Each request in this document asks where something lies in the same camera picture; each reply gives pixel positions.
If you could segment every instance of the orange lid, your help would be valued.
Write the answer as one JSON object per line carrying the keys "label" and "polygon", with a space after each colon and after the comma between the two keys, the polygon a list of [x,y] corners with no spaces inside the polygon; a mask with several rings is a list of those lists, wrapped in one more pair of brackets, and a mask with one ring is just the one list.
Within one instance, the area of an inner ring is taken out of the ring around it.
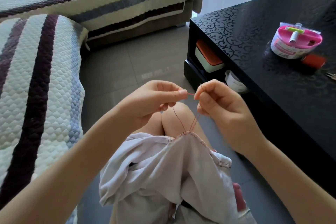
{"label": "orange lid", "polygon": [[202,39],[197,41],[196,46],[210,65],[216,66],[223,63],[223,61],[214,54],[214,52]]}

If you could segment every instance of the floor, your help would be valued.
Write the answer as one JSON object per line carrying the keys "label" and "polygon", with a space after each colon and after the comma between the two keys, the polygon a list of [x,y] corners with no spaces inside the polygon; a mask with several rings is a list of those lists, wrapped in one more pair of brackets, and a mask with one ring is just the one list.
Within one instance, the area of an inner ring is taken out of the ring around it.
{"label": "floor", "polygon": [[[206,14],[250,0],[203,0]],[[86,132],[105,112],[125,96],[153,79],[171,81],[194,92],[183,75],[187,57],[188,25],[170,28],[116,44],[91,53],[82,60],[81,82],[86,96],[82,125]],[[191,99],[186,104],[196,110]],[[200,124],[212,146],[233,160],[233,181],[241,185],[244,198],[257,223],[294,223],[266,181],[244,158],[240,158],[221,139],[212,120],[201,117]],[[99,205],[99,177],[85,193],[78,208],[78,222],[108,223],[111,207]]]}

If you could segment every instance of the forearm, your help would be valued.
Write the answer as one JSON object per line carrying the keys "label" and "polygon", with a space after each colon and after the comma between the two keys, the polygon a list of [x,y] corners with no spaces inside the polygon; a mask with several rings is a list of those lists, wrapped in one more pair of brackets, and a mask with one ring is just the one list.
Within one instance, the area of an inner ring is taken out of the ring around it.
{"label": "forearm", "polygon": [[267,180],[297,224],[335,223],[336,200],[271,142],[262,140],[246,157]]}
{"label": "forearm", "polygon": [[132,129],[132,124],[112,109],[0,211],[1,223],[65,223],[87,186]]}

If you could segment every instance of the black coffee table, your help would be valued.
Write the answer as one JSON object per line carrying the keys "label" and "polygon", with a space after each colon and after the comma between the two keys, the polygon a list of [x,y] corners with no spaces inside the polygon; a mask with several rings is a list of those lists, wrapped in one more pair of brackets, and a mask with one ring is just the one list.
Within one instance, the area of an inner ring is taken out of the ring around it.
{"label": "black coffee table", "polygon": [[[270,43],[280,22],[322,32],[314,52],[327,58],[318,71],[275,55]],[[226,67],[207,73],[195,57],[204,39]],[[265,136],[336,197],[336,1],[253,0],[190,20],[184,75],[196,89],[232,70],[251,93],[243,98]]]}

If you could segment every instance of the hand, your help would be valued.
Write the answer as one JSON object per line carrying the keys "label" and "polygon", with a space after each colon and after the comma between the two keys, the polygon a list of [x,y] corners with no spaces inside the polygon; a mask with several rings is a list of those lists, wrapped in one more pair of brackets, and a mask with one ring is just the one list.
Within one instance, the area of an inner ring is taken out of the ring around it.
{"label": "hand", "polygon": [[236,152],[246,155],[265,140],[242,97],[226,84],[211,80],[199,86],[194,99],[198,111],[216,122],[222,136]]}
{"label": "hand", "polygon": [[116,109],[135,131],[146,125],[153,113],[165,111],[186,98],[187,90],[172,82],[150,81],[124,98]]}

